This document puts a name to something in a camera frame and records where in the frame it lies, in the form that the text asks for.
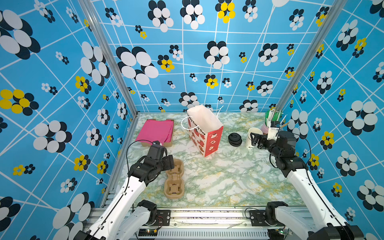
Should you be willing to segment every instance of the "blue patterned wall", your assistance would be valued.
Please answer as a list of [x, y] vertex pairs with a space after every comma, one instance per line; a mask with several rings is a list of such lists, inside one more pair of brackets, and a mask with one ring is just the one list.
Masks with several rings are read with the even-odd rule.
[[143, 112], [180, 112], [198, 104], [223, 111], [270, 109], [332, 3], [92, 1]]
[[77, 1], [1, 5], [0, 239], [72, 240], [131, 115]]
[[383, 7], [347, 2], [285, 107], [297, 154], [367, 240], [383, 239]]

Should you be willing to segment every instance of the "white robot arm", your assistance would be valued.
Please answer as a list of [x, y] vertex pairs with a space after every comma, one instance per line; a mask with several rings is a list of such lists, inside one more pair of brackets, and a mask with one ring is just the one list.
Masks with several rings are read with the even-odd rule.
[[149, 148], [148, 155], [141, 157], [131, 166], [122, 188], [105, 212], [86, 233], [79, 231], [74, 240], [129, 239], [141, 226], [153, 223], [157, 211], [156, 204], [146, 200], [141, 201], [126, 220], [124, 217], [146, 186], [162, 171], [173, 168], [173, 156], [167, 156], [167, 149], [155, 142]]
[[269, 202], [265, 218], [268, 224], [281, 222], [302, 240], [363, 240], [358, 226], [351, 226], [325, 197], [304, 161], [295, 155], [294, 133], [279, 131], [279, 122], [271, 123], [268, 135], [251, 133], [253, 146], [267, 149], [276, 159], [277, 168], [300, 194], [314, 220], [314, 225], [295, 213], [284, 202]]

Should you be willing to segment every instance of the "cardboard tray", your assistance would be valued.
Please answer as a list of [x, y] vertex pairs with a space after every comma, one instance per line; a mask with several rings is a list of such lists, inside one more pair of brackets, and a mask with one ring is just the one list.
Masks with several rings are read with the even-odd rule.
[[[163, 144], [164, 147], [171, 147], [172, 146], [172, 142], [173, 142], [173, 131], [175, 130], [175, 122], [173, 123], [173, 129], [172, 129], [172, 136], [170, 138], [170, 142], [165, 142]], [[151, 144], [149, 144], [148, 142], [141, 142], [141, 145], [144, 146], [144, 147], [149, 147], [151, 146]]]

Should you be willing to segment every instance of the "paper bag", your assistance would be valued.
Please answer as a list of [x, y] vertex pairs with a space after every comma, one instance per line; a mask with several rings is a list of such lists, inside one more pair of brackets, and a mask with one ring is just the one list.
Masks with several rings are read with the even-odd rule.
[[223, 124], [217, 116], [203, 105], [187, 110], [189, 138], [204, 157], [217, 151]]

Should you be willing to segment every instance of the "paper cup holder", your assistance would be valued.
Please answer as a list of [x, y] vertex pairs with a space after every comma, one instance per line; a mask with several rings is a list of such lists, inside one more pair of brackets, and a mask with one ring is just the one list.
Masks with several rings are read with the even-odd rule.
[[164, 194], [169, 199], [179, 199], [184, 195], [184, 163], [180, 159], [174, 159], [175, 167], [167, 170], [168, 179], [164, 184]]

